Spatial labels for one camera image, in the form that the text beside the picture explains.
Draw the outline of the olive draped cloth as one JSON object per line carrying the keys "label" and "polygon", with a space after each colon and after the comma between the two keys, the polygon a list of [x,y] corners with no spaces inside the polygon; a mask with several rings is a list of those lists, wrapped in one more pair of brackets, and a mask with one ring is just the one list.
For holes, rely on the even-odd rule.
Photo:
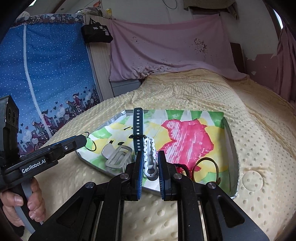
{"label": "olive draped cloth", "polygon": [[232,15],[236,20],[239,19],[235,0],[183,0],[183,3],[184,10],[191,11],[195,15],[211,15],[225,12]]}

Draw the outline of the black tote bag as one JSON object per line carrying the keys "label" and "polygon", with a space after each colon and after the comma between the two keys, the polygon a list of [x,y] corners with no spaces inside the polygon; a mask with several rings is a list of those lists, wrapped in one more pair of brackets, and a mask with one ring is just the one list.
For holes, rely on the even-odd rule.
{"label": "black tote bag", "polygon": [[111,43],[113,41],[108,27],[96,22],[92,18],[89,19],[89,24],[82,26],[81,33],[85,44]]}

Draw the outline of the blue patterned fabric wardrobe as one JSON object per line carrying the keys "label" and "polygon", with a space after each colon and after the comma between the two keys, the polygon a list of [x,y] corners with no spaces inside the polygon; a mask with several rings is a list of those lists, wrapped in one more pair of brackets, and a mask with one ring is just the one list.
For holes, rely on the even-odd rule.
{"label": "blue patterned fabric wardrobe", "polygon": [[70,120],[100,102],[83,25],[81,15],[25,16],[1,42],[1,96],[10,95],[20,111],[21,155],[41,148]]}

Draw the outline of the grey buckle clip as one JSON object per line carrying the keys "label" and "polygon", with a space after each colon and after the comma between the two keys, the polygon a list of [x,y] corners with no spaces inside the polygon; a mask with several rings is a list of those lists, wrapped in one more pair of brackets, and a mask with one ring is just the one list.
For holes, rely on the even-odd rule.
{"label": "grey buckle clip", "polygon": [[126,166],[133,162],[132,148],[125,145],[120,145],[114,149],[112,144],[104,146],[101,152],[106,160],[106,166],[112,169],[125,171]]}

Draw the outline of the pink hanging cloth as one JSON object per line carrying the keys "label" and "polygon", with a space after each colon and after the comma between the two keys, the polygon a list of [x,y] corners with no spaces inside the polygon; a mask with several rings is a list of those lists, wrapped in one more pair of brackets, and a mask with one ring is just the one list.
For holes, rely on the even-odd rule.
{"label": "pink hanging cloth", "polygon": [[160,25],[111,20],[110,31],[112,82],[193,69],[210,70],[231,80],[246,77],[235,66],[219,15]]}

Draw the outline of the pink window curtain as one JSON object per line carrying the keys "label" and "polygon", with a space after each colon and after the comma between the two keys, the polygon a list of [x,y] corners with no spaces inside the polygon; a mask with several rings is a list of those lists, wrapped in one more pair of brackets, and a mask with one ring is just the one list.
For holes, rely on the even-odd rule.
{"label": "pink window curtain", "polygon": [[288,102],[295,101],[295,39],[286,25],[277,46],[274,91]]}

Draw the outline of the wooden headboard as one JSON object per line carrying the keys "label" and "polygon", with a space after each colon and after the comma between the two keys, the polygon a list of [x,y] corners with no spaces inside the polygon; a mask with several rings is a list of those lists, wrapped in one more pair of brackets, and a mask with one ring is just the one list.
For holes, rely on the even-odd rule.
{"label": "wooden headboard", "polygon": [[86,46],[96,88],[101,101],[125,94],[140,87],[142,83],[137,79],[121,80],[117,82],[111,82],[109,80],[111,69],[111,44],[89,43]]}

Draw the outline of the white wavy hair clip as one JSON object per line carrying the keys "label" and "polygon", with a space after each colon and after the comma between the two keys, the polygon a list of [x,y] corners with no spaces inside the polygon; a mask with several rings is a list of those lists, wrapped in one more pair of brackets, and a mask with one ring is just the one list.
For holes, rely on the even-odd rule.
{"label": "white wavy hair clip", "polygon": [[150,181],[158,179],[157,151],[153,138],[144,139],[144,174]]}

